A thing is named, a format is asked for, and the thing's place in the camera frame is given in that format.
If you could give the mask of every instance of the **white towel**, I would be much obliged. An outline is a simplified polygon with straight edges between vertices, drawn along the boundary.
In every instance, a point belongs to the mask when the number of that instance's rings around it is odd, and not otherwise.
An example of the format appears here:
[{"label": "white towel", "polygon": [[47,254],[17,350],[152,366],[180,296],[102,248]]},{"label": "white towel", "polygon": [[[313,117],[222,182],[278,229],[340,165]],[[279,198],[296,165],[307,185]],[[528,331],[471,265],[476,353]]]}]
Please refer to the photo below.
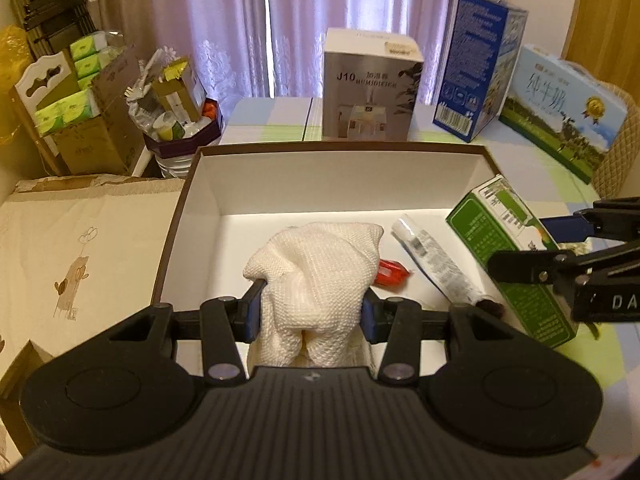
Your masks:
[{"label": "white towel", "polygon": [[372,368],[360,330],[362,297],[376,277],[383,229],[375,224],[315,222],[276,234],[244,268],[262,292],[255,365]]}]

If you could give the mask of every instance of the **yellow plastic bag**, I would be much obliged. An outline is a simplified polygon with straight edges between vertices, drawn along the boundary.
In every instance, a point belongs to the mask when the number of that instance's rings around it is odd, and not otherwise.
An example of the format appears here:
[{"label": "yellow plastic bag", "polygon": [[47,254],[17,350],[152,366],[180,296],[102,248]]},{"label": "yellow plastic bag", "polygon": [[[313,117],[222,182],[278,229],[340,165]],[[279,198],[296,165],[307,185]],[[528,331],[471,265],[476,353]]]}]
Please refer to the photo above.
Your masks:
[{"label": "yellow plastic bag", "polygon": [[0,30],[0,144],[11,142],[20,128],[9,89],[20,81],[32,61],[24,30],[16,25]]}]

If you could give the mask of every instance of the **ribbed black surface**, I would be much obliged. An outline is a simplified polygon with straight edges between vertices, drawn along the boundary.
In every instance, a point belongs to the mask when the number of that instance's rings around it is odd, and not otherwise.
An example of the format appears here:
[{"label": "ribbed black surface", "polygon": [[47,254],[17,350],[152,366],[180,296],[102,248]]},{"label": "ribbed black surface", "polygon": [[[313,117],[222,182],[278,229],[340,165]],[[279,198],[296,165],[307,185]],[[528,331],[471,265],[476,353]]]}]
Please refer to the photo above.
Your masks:
[{"label": "ribbed black surface", "polygon": [[152,446],[114,456],[40,447],[6,478],[561,480],[590,459],[584,449],[543,458],[476,449],[446,433],[414,392],[381,386],[364,368],[259,368],[243,386],[211,390]]}]

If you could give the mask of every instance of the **purple tray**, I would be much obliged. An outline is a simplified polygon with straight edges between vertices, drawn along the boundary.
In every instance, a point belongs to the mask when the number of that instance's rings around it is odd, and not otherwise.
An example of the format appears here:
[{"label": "purple tray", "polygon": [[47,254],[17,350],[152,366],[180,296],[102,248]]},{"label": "purple tray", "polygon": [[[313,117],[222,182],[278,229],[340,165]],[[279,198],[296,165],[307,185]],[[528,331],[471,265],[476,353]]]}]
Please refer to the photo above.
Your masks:
[{"label": "purple tray", "polygon": [[164,140],[159,142],[145,135],[146,148],[154,152],[160,158],[173,158],[174,156],[193,155],[200,146],[207,146],[222,135],[224,121],[218,102],[208,99],[207,102],[216,105],[216,120],[211,121],[193,137],[178,140]]}]

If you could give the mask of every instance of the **white box top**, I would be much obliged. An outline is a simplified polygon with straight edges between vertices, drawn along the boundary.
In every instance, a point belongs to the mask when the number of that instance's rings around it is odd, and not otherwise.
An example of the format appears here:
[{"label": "white box top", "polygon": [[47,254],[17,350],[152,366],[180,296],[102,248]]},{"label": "white box top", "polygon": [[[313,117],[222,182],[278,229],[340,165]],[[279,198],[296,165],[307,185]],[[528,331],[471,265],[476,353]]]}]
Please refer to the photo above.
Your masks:
[{"label": "white box top", "polygon": [[355,28],[327,30],[324,51],[424,62],[418,44],[409,36]]}]

